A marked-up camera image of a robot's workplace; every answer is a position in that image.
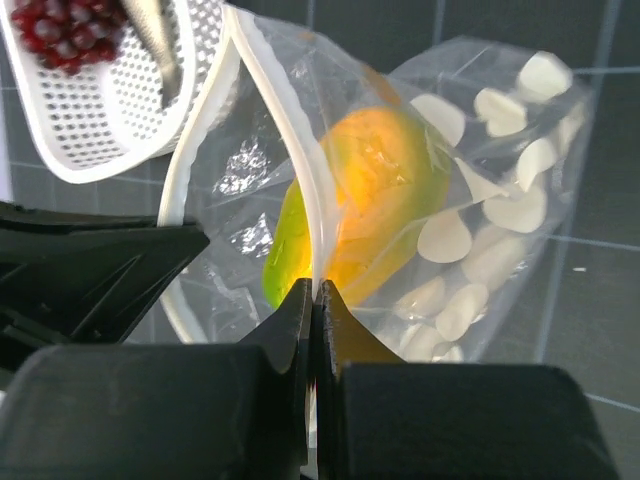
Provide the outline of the clear white-dotted zip bag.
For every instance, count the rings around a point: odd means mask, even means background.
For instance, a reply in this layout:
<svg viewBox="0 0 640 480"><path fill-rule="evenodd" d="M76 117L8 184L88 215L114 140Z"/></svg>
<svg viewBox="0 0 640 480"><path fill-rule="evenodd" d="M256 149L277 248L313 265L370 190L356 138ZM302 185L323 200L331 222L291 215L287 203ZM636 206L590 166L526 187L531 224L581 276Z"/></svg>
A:
<svg viewBox="0 0 640 480"><path fill-rule="evenodd" d="M209 238L161 297L178 338L236 342L306 278L405 360L479 360L569 209L589 85L465 37L382 74L234 6L217 42L158 216Z"/></svg>

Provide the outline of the grey toy fish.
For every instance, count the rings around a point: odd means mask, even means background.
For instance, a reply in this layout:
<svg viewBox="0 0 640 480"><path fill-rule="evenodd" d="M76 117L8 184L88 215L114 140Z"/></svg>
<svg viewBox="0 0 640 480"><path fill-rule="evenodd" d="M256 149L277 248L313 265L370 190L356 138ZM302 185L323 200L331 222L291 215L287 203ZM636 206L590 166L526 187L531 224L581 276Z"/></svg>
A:
<svg viewBox="0 0 640 480"><path fill-rule="evenodd" d="M154 60L161 77L161 108L180 93L182 68L174 50L170 22L158 0L122 0L121 4L143 47Z"/></svg>

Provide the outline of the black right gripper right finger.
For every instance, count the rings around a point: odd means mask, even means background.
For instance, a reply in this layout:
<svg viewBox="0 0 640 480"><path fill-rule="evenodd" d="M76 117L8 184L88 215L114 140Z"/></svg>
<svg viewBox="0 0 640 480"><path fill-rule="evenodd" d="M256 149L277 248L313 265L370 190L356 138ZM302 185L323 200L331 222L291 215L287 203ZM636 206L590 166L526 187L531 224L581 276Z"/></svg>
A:
<svg viewBox="0 0 640 480"><path fill-rule="evenodd" d="M615 479L589 401L546 365L410 363L325 282L314 307L323 479Z"/></svg>

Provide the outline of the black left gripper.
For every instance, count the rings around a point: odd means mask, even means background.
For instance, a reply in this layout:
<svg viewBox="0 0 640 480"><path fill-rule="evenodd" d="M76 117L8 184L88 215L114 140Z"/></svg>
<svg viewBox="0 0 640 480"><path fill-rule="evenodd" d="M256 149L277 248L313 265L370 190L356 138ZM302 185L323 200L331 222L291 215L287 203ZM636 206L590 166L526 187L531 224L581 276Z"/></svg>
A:
<svg viewBox="0 0 640 480"><path fill-rule="evenodd" d="M56 344L123 342L209 244L192 218L1 205L1 367Z"/></svg>

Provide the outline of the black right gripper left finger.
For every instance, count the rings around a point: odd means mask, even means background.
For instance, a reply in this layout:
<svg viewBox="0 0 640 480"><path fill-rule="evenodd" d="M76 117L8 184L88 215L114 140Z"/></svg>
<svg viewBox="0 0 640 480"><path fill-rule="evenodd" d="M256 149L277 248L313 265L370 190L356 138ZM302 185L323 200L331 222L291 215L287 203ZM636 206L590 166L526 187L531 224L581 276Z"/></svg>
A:
<svg viewBox="0 0 640 480"><path fill-rule="evenodd" d="M236 343L56 346L1 405L5 479L296 479L308 459L312 289Z"/></svg>

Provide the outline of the yellow green toy mango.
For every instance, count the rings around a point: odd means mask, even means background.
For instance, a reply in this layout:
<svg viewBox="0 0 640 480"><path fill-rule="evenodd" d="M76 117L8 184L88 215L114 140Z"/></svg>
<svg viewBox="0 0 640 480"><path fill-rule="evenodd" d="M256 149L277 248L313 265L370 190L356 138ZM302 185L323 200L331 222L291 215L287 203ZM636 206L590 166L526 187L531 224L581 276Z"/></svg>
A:
<svg viewBox="0 0 640 480"><path fill-rule="evenodd" d="M447 199L452 146L433 126L391 107L349 113L321 146L338 207L324 277L356 307L416 255L424 222Z"/></svg>

